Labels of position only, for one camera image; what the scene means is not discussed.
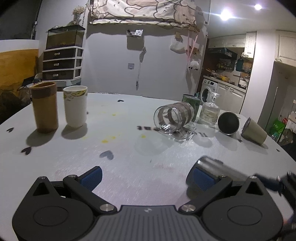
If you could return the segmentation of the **white washing machine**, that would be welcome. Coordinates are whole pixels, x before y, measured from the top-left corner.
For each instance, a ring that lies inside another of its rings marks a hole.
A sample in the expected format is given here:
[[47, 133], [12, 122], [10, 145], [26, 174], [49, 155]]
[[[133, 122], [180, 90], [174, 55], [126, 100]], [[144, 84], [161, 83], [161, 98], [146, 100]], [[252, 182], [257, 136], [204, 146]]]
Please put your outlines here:
[[218, 90], [218, 83], [204, 78], [201, 85], [200, 99], [202, 103], [209, 102], [211, 99], [211, 92]]

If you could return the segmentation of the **grey metal cup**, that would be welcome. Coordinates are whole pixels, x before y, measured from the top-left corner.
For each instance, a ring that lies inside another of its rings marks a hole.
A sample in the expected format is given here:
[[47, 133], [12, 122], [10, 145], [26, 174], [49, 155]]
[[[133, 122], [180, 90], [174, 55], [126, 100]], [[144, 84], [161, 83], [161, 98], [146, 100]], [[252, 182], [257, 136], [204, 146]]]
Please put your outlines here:
[[209, 156], [202, 156], [196, 162], [196, 167], [215, 177], [228, 176], [234, 181], [246, 181], [248, 176], [227, 166], [222, 161]]

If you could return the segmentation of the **dried flower vase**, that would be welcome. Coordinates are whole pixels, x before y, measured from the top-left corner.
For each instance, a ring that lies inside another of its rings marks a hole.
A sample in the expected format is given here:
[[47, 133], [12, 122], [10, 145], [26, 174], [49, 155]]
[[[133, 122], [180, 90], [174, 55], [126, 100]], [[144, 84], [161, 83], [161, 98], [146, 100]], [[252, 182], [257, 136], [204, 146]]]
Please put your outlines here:
[[85, 8], [83, 6], [76, 6], [72, 11], [73, 20], [69, 22], [68, 25], [79, 25], [81, 15], [84, 14], [84, 12]]

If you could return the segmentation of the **patterned hanging blanket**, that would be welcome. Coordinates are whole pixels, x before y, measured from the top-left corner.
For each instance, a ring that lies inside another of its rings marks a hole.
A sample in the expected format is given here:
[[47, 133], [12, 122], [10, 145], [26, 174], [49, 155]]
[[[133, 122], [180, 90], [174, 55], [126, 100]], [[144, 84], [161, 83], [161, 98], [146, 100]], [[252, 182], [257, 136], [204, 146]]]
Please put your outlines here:
[[89, 1], [90, 23], [198, 29], [208, 25], [195, 1]]

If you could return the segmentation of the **white wall socket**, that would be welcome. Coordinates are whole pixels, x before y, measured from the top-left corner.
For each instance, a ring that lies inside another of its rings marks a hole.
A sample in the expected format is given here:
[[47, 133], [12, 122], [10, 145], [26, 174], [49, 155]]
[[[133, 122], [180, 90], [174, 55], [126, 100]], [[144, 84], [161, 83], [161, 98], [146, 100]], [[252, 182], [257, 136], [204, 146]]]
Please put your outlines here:
[[130, 70], [134, 69], [134, 63], [128, 63], [128, 69]]

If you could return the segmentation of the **white paper cup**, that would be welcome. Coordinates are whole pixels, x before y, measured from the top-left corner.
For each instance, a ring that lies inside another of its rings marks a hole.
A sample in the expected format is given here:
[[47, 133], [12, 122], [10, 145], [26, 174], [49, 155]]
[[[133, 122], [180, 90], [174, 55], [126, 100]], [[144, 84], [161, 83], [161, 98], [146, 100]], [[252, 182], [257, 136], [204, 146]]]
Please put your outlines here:
[[66, 122], [72, 128], [79, 128], [86, 123], [87, 94], [88, 88], [83, 85], [63, 89]]

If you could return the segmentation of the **beige cup lying down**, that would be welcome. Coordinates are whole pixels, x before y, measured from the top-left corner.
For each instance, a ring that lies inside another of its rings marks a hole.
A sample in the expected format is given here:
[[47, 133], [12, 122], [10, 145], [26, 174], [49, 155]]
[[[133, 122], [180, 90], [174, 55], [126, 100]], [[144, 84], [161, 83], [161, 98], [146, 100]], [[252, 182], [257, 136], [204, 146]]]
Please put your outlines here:
[[252, 118], [248, 118], [241, 131], [241, 136], [262, 146], [267, 138], [267, 132]]

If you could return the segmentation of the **glass terrarium tank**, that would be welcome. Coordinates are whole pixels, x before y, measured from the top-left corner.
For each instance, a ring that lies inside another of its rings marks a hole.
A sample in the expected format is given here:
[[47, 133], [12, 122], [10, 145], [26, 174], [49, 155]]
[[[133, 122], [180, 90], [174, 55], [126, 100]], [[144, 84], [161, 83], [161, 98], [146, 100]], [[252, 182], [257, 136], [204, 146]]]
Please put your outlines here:
[[85, 28], [70, 25], [48, 30], [46, 50], [62, 47], [82, 47]]

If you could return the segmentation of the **clear glass decanter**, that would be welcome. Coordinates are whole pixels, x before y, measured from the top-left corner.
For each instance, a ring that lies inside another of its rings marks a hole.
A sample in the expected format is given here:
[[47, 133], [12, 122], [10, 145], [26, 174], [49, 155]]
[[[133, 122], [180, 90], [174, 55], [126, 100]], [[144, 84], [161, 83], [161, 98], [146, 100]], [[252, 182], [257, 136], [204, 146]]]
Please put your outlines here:
[[220, 108], [216, 104], [216, 99], [220, 94], [216, 92], [210, 92], [210, 100], [204, 102], [199, 116], [199, 121], [203, 125], [214, 127], [220, 113]]

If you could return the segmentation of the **black cup with brown sleeve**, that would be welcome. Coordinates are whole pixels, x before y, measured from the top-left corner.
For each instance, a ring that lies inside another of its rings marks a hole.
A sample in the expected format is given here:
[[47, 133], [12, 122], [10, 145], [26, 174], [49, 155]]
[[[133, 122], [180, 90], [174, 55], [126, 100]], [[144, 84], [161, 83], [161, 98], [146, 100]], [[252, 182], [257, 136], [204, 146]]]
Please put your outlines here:
[[220, 132], [230, 136], [238, 131], [240, 122], [236, 114], [227, 111], [220, 114], [217, 124]]

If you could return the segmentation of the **brown cardboard tube cup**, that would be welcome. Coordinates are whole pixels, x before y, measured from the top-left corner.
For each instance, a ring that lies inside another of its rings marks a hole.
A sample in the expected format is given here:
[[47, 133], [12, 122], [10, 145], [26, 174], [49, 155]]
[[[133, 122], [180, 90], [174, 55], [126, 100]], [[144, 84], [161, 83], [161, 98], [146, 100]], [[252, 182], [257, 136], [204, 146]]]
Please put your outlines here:
[[37, 131], [50, 133], [58, 128], [57, 85], [41, 82], [31, 88]]

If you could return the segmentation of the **white plastic bag on wall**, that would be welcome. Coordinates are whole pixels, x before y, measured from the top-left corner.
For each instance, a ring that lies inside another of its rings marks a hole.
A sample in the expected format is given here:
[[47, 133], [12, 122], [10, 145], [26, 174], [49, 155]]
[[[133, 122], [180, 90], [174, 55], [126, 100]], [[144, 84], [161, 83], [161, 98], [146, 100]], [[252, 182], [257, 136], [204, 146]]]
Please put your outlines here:
[[183, 39], [173, 38], [171, 40], [170, 50], [177, 54], [184, 54], [186, 51], [185, 51], [185, 45], [183, 43]]

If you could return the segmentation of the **green tin can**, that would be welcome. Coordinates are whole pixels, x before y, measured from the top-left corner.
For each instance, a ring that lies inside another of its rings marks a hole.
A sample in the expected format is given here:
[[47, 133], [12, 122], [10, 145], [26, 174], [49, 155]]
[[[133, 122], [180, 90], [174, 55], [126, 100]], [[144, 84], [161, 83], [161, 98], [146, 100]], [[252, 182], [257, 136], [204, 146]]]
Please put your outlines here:
[[187, 102], [187, 103], [191, 104], [191, 106], [193, 107], [194, 116], [193, 116], [192, 121], [195, 122], [197, 120], [197, 113], [198, 113], [198, 110], [200, 107], [201, 100], [194, 95], [184, 94], [183, 98], [182, 98], [182, 102]]

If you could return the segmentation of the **white drawer cabinet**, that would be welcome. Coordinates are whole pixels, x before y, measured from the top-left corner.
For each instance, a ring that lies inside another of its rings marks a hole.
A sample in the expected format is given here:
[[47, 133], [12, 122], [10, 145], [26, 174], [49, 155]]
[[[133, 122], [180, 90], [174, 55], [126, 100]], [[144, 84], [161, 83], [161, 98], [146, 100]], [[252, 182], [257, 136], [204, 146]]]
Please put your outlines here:
[[43, 80], [68, 81], [81, 77], [82, 47], [72, 46], [45, 50], [43, 55]]

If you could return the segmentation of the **glass mug with brown sleeve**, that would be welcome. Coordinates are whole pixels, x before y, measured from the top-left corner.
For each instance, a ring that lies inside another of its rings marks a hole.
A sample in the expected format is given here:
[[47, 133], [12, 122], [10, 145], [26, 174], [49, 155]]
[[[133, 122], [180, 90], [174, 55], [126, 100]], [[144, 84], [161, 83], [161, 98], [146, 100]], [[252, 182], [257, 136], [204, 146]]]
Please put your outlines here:
[[172, 134], [192, 121], [194, 114], [194, 108], [187, 102], [167, 104], [154, 112], [154, 124], [160, 132]]

